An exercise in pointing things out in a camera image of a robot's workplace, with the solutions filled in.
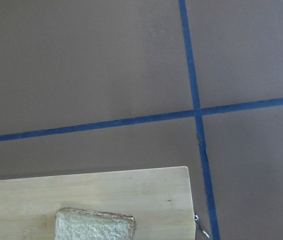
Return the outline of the brown bread slice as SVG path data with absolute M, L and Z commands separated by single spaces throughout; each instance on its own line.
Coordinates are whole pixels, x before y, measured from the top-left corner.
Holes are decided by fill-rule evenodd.
M 131 240 L 133 216 L 64 207 L 56 212 L 56 240 Z

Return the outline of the wooden cutting board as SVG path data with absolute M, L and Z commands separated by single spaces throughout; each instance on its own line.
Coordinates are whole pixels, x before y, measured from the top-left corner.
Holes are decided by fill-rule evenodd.
M 133 216 L 135 240 L 193 240 L 186 166 L 0 180 L 0 240 L 52 240 L 56 213 L 78 208 Z

